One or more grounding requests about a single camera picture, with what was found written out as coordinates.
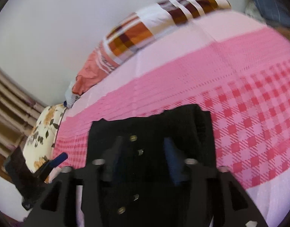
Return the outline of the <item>floral cream pillow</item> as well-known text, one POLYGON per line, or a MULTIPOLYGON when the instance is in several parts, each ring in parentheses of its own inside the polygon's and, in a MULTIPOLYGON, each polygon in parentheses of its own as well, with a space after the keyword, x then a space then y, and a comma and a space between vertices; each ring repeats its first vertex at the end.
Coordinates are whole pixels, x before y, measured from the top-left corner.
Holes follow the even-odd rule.
POLYGON ((61 103, 47 106, 39 116, 22 150, 31 172, 36 172, 46 161, 52 159, 57 132, 65 111, 66 107, 61 103))

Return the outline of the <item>salmon and plaid pillow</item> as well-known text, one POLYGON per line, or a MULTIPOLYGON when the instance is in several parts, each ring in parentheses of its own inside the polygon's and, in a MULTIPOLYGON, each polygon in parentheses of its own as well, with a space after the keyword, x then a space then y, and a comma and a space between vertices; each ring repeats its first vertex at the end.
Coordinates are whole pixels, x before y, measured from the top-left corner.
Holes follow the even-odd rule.
POLYGON ((230 8, 227 0, 164 0, 130 14, 105 35, 90 53, 66 91, 66 107, 71 108, 92 86, 142 48, 192 19, 230 8))

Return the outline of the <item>blue checked cloth pile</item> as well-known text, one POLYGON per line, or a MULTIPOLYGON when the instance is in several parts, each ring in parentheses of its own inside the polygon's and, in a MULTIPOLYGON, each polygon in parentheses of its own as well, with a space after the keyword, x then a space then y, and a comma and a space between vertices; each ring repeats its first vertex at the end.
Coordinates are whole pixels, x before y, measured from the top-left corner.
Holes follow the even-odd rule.
POLYGON ((262 18, 272 27, 290 29, 290 11, 282 0, 252 0, 262 18))

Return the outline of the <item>pink checked bed sheet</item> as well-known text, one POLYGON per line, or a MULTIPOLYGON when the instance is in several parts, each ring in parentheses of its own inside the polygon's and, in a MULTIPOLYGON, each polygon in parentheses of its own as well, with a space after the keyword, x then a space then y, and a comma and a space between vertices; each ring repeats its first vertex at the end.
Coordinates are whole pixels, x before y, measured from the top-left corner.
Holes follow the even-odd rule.
POLYGON ((269 226, 290 210, 290 41, 241 13, 194 19, 136 53, 65 112, 53 155, 85 165, 92 121, 196 103, 228 166, 269 226))

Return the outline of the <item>black jeans with sequins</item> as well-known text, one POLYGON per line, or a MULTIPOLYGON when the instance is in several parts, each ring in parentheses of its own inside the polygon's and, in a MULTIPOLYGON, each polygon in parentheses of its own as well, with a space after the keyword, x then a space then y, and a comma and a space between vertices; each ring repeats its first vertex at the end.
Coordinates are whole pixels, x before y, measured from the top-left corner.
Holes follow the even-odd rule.
POLYGON ((100 159, 116 137, 124 137, 112 163, 112 178, 98 182, 103 226, 185 226, 190 186, 175 185, 164 150, 169 138, 183 158, 215 167, 211 114, 185 105, 149 117, 94 121, 87 163, 100 159))

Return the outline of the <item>beige striped curtain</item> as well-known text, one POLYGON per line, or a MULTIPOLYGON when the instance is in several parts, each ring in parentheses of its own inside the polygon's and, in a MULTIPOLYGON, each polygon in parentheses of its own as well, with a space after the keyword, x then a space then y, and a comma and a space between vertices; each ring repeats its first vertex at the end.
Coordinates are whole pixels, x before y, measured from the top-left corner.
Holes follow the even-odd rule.
POLYGON ((0 70, 0 154, 4 158, 25 144, 43 110, 0 70))

